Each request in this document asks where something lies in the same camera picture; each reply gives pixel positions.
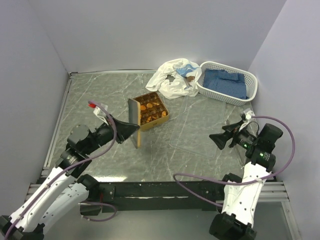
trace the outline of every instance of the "marble surface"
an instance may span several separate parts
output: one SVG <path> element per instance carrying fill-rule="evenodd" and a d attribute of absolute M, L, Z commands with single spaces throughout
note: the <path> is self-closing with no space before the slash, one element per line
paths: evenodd
<path fill-rule="evenodd" d="M 57 132 L 50 167 L 55 165 L 60 154 L 65 150 L 71 129 L 77 124 L 86 124 L 91 129 L 102 122 L 88 107 L 88 100 L 95 100 L 108 105 L 108 111 L 118 120 L 128 121 L 128 98 L 134 98 L 149 91 L 145 88 L 152 73 L 81 73 L 71 76 L 71 86 L 61 125 Z M 148 182 L 172 181 L 176 172 L 191 173 L 221 179 L 225 174 L 234 173 L 242 177 L 244 151 L 239 147 L 215 151 L 212 157 L 188 152 L 170 146 L 172 132 L 179 119 L 184 97 L 169 100 L 159 94 L 166 105 L 170 119 L 142 133 L 142 147 L 135 149 L 130 140 L 115 144 L 105 155 L 94 160 L 84 174 L 90 174 L 102 182 Z M 234 106 L 225 104 L 224 113 L 217 122 L 209 118 L 202 121 L 215 124 L 230 124 L 241 120 L 239 113 L 251 104 Z"/>

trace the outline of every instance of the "purple cable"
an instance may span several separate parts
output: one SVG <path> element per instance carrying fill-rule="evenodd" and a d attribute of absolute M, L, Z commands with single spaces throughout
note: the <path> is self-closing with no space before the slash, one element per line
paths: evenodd
<path fill-rule="evenodd" d="M 81 164 L 84 164 L 84 163 L 86 163 L 86 162 L 88 162 L 88 161 L 91 161 L 91 160 L 93 160 L 93 159 L 96 159 L 96 158 L 104 155 L 104 154 L 107 153 L 107 152 L 112 148 L 112 146 L 115 144 L 116 138 L 117 138 L 117 128 L 116 128 L 115 121 L 112 119 L 111 115 L 110 115 L 99 103 L 97 103 L 97 102 L 95 102 L 95 101 L 88 101 L 88 102 L 89 102 L 89 104 L 94 104 L 94 105 L 96 105 L 98 108 L 100 108 L 100 109 L 105 113 L 105 115 L 108 117 L 109 121 L 111 122 L 111 126 L 112 126 L 112 129 L 113 129 L 113 139 L 112 139 L 111 144 L 110 144 L 109 147 L 107 147 L 107 149 L 104 150 L 103 152 L 101 152 L 101 153 L 99 153 L 99 154 L 97 154 L 97 155 L 95 155 L 95 156 L 88 157 L 87 159 L 84 159 L 84 160 L 82 160 L 82 161 L 79 161 L 79 162 L 77 162 L 76 164 L 71 165 L 71 166 L 65 168 L 65 169 L 64 169 L 63 171 L 61 171 L 58 175 L 56 175 L 56 176 L 48 183 L 49 187 L 45 187 L 44 189 L 42 189 L 42 190 L 39 192 L 39 194 L 30 202 L 30 204 L 25 207 L 25 209 L 23 210 L 23 212 L 19 215 L 20 218 L 18 218 L 17 220 L 15 220 L 15 221 L 13 222 L 13 224 L 9 227 L 8 231 L 6 232 L 5 237 L 4 237 L 4 240 L 8 240 L 9 235 L 10 235 L 12 229 L 17 225 L 17 223 L 20 221 L 20 219 L 22 219 L 22 218 L 25 216 L 25 214 L 27 213 L 27 211 L 35 204 L 35 202 L 47 191 L 47 189 L 49 189 L 49 188 L 51 187 L 51 185 L 52 185 L 60 176 L 62 176 L 62 175 L 63 175 L 64 173 L 66 173 L 67 171 L 69 171 L 69 170 L 71 170 L 71 169 L 74 169 L 76 166 L 79 166 L 79 165 L 81 165 Z"/>
<path fill-rule="evenodd" d="M 91 222 L 98 222 L 98 223 L 100 223 L 100 222 L 105 222 L 105 221 L 108 221 L 108 220 L 110 220 L 110 219 L 113 219 L 113 218 L 116 216 L 116 214 L 117 214 L 117 209 L 116 209 L 116 207 L 113 206 L 113 205 L 110 205 L 110 204 L 108 204 L 108 203 L 89 202 L 89 201 L 84 201 L 83 203 L 84 203 L 84 204 L 89 204 L 89 205 L 106 206 L 106 207 L 112 208 L 112 209 L 114 210 L 113 214 L 112 214 L 111 216 L 105 218 L 105 219 L 92 219 L 92 218 L 89 218 L 89 217 L 87 217 L 87 216 L 82 216 L 84 219 L 87 219 L 87 220 L 89 220 L 89 221 L 91 221 Z"/>
<path fill-rule="evenodd" d="M 292 152 L 291 152 L 291 156 L 289 157 L 289 160 L 287 161 L 287 163 L 279 171 L 276 171 L 275 173 L 272 173 L 272 174 L 270 174 L 268 176 L 261 177 L 260 179 L 264 180 L 264 179 L 268 179 L 268 178 L 273 178 L 273 177 L 277 176 L 278 174 L 282 173 L 289 166 L 289 164 L 292 162 L 292 159 L 294 158 L 295 151 L 296 151 L 296 141 L 295 141 L 294 134 L 292 133 L 290 128 L 283 121 L 281 121 L 281 120 L 279 120 L 277 118 L 274 118 L 274 117 L 271 117 L 271 116 L 252 116 L 252 118 L 274 120 L 274 121 L 280 123 L 281 125 L 283 125 L 287 129 L 289 134 L 290 134 L 290 137 L 291 137 L 291 140 L 292 140 Z M 177 180 L 176 176 L 184 176 L 184 177 L 202 179 L 202 180 L 206 180 L 206 181 L 213 182 L 213 183 L 216 183 L 216 184 L 232 185 L 232 186 L 245 186 L 245 185 L 250 185 L 250 184 L 254 184 L 254 183 L 259 182 L 257 180 L 252 180 L 252 181 L 247 181 L 247 182 L 235 183 L 235 182 L 219 181 L 219 180 L 216 180 L 216 179 L 211 178 L 211 177 L 198 176 L 198 175 L 193 175 L 193 174 L 189 174 L 189 173 L 180 173 L 180 172 L 178 172 L 178 173 L 173 174 L 173 179 L 176 181 L 176 183 L 179 186 L 181 186 L 182 188 L 184 188 L 185 190 L 187 190 L 189 193 L 193 194 L 194 196 L 196 196 L 196 197 L 198 197 L 198 198 L 200 198 L 200 199 L 202 199 L 202 200 L 204 200 L 204 201 L 206 201 L 206 202 L 208 202 L 210 204 L 216 205 L 218 207 L 222 207 L 222 205 L 218 204 L 218 203 L 215 203 L 213 201 L 210 201 L 210 200 L 204 198 L 203 196 L 198 195 L 194 191 L 190 190 L 189 188 L 184 186 L 179 180 Z"/>

